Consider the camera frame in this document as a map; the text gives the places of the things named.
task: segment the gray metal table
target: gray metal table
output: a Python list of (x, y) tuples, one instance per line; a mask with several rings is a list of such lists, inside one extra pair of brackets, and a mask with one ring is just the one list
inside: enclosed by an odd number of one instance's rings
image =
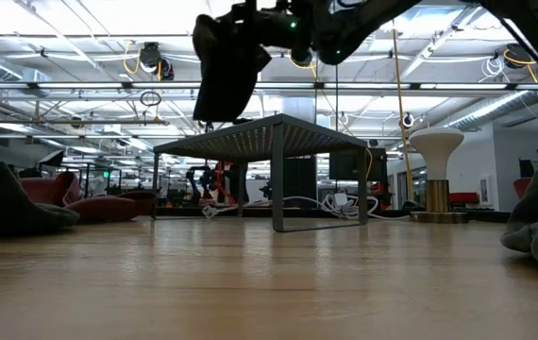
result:
[[(366, 156), (367, 142), (344, 135), (329, 128), (293, 118), (285, 114), (222, 128), (213, 132), (188, 137), (180, 141), (154, 147), (154, 192), (158, 188), (160, 154), (189, 156), (224, 162), (245, 164), (271, 161), (273, 186), (273, 229), (278, 232), (319, 230), (284, 228), (283, 216), (283, 163), (285, 158), (356, 149), (358, 155), (358, 193), (367, 193)], [(244, 167), (240, 166), (238, 215), (244, 211)], [(359, 223), (367, 223), (367, 200), (359, 200)]]

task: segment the ceiling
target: ceiling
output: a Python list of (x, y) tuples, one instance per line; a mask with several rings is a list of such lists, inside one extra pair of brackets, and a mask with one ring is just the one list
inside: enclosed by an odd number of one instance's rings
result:
[[(125, 70), (123, 62), (134, 69), (137, 51), (145, 42), (160, 43), (163, 55), (172, 62), (175, 81), (200, 80), (200, 64), (195, 56), (190, 34), (195, 18), (201, 13), (220, 16), (230, 10), (232, 0), (34, 0), (31, 4), (39, 17), (32, 15), (14, 1), (0, 0), (0, 62), (9, 69), (32, 68), (49, 76), (52, 81), (150, 81), (153, 77), (139, 71), (132, 75)], [(275, 1), (259, 0), (259, 8), (272, 7)], [(464, 12), (468, 25), (447, 34), (452, 23)], [(464, 9), (457, 1), (432, 0), (411, 8), (395, 20), (399, 30), (397, 39), (401, 57), (400, 69), (409, 74), (406, 82), (424, 83), (490, 83), (506, 82), (503, 74), (489, 75), (486, 63), (495, 51), (506, 49), (515, 43), (510, 33), (489, 12), (480, 8)], [(58, 32), (69, 41), (58, 37)], [(431, 43), (439, 42), (418, 63), (412, 60)], [(348, 60), (338, 67), (320, 63), (317, 80), (325, 82), (394, 82), (395, 60), (389, 58), (394, 42), (392, 25), (386, 24), (372, 34)], [(97, 67), (79, 55), (94, 60)], [(273, 60), (259, 75), (260, 81), (303, 81), (313, 82), (313, 70), (294, 67), (288, 51), (268, 48)], [(510, 82), (529, 82), (528, 70), (504, 69)], [(69, 92), (52, 92), (70, 95)], [(92, 91), (108, 98), (124, 96), (116, 91)], [(166, 98), (152, 111), (170, 126), (124, 126), (124, 133), (137, 135), (184, 136), (197, 133), (191, 122), (196, 91), (173, 90), (164, 92)], [(403, 110), (415, 117), (437, 123), (448, 115), (482, 99), (483, 94), (430, 93), (405, 95)], [(309, 100), (319, 114), (330, 116), (337, 106), (345, 114), (344, 121), (355, 135), (390, 135), (398, 131), (399, 101), (396, 92), (384, 95), (364, 95), (342, 91), (335, 93), (297, 93), (294, 91), (257, 92), (252, 96), (244, 117), (258, 118), (265, 113), (283, 111), (285, 98)], [(34, 112), (35, 102), (18, 100), (7, 93), (0, 93), (0, 100), (16, 110)], [(59, 119), (71, 115), (87, 115), (94, 111), (97, 119), (134, 119), (145, 111), (138, 101), (130, 103), (112, 100), (41, 100), (41, 109), (48, 111), (48, 119)], [(334, 128), (335, 118), (328, 120)], [(85, 132), (95, 133), (85, 127)], [(163, 140), (146, 141), (149, 145)]]

